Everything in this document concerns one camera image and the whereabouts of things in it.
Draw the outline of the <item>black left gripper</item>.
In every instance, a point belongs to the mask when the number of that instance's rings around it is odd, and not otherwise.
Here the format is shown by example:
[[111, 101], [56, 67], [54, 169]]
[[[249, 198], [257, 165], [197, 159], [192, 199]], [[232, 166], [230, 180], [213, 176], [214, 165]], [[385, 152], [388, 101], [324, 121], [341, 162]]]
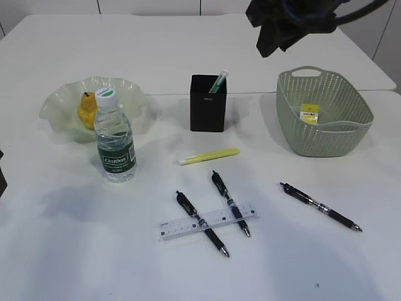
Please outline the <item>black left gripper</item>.
[[8, 184], [6, 182], [6, 179], [4, 177], [4, 174], [2, 172], [2, 170], [0, 169], [0, 197], [3, 195], [3, 193], [5, 192], [6, 188], [7, 188]]

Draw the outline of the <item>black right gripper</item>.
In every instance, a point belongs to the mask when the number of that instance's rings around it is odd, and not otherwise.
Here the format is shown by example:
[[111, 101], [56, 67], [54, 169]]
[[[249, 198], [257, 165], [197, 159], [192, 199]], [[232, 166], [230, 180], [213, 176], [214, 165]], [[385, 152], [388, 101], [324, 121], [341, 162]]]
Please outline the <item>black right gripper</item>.
[[347, 24], [348, 16], [335, 10], [344, 1], [251, 1], [246, 16], [253, 27], [260, 27], [256, 47], [263, 58], [277, 49], [286, 51], [308, 31]]

